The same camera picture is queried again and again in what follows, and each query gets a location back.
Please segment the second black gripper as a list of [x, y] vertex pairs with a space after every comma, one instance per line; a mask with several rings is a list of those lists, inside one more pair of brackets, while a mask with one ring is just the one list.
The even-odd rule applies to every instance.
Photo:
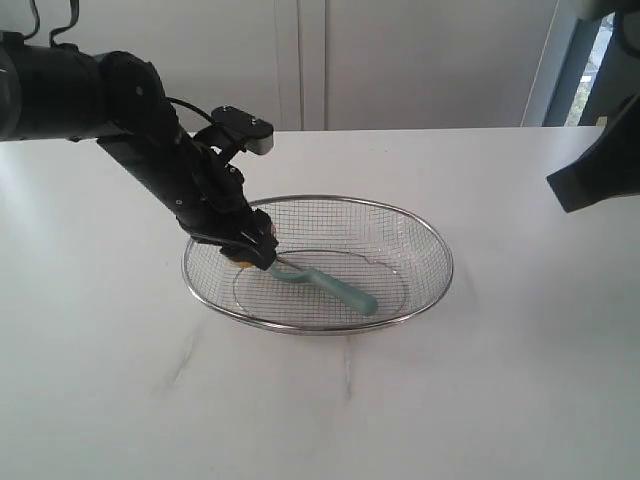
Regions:
[[278, 241], [271, 234], [271, 217], [249, 206], [242, 175], [201, 144], [181, 144], [175, 153], [175, 215], [191, 239], [219, 247], [236, 263], [268, 270]]

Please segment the second dark Piper robot arm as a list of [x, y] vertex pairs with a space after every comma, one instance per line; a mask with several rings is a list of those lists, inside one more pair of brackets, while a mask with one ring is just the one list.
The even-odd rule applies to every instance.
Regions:
[[1, 34], [1, 139], [93, 139], [176, 217], [197, 243], [261, 270], [278, 242], [267, 213], [253, 209], [231, 163], [268, 153], [273, 126], [232, 106], [189, 134], [152, 63], [113, 51], [90, 56], [73, 44], [29, 46]]

